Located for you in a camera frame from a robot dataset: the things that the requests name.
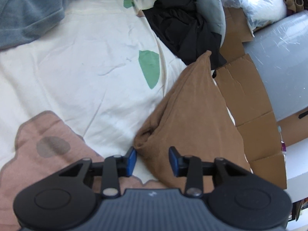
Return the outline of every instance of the cardboard box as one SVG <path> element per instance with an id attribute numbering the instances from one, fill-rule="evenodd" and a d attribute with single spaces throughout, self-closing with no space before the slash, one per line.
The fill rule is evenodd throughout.
<path id="1" fill-rule="evenodd" d="M 259 73 L 242 45 L 251 33 L 245 20 L 234 18 L 243 14 L 231 12 L 225 9 L 227 32 L 221 47 L 228 64 L 217 70 L 216 82 L 243 137 L 253 172 L 286 189 L 285 163 L 273 109 Z"/>
<path id="2" fill-rule="evenodd" d="M 308 111 L 308 108 L 278 122 L 281 127 L 282 140 L 286 146 L 291 146 L 308 138 L 308 116 L 298 118 L 300 114 L 306 111 Z"/>

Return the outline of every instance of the blue jeans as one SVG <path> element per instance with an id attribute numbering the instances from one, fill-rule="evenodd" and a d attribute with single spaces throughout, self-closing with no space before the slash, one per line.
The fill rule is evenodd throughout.
<path id="1" fill-rule="evenodd" d="M 64 0 L 0 0 L 0 49 L 32 42 L 64 18 Z"/>

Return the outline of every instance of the black cloth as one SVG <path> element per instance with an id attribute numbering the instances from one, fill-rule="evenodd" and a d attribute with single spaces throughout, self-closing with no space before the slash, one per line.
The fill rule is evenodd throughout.
<path id="1" fill-rule="evenodd" d="M 143 12 L 155 34 L 186 65 L 207 50 L 212 70 L 226 63 L 219 53 L 221 35 L 210 31 L 194 0 L 157 0 Z"/>

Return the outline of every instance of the metal screw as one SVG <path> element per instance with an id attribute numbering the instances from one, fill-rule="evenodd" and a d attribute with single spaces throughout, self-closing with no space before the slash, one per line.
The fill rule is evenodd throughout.
<path id="1" fill-rule="evenodd" d="M 116 188 L 114 188 L 114 187 L 105 188 L 103 190 L 103 194 L 105 196 L 116 196 L 118 194 L 118 192 L 119 191 Z"/>
<path id="2" fill-rule="evenodd" d="M 196 187 L 191 187 L 186 191 L 186 194 L 190 196 L 200 196 L 202 194 L 202 191 Z"/>

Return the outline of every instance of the brown pillow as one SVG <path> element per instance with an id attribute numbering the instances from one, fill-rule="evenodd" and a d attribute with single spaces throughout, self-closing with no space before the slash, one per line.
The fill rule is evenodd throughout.
<path id="1" fill-rule="evenodd" d="M 152 174 L 168 187 L 182 190 L 185 178 L 174 177 L 168 149 L 213 162 L 224 157 L 250 170 L 243 139 L 234 126 L 210 73 L 210 51 L 201 55 L 180 75 L 172 89 L 138 131 L 134 147 Z M 204 177 L 204 192 L 213 190 Z"/>

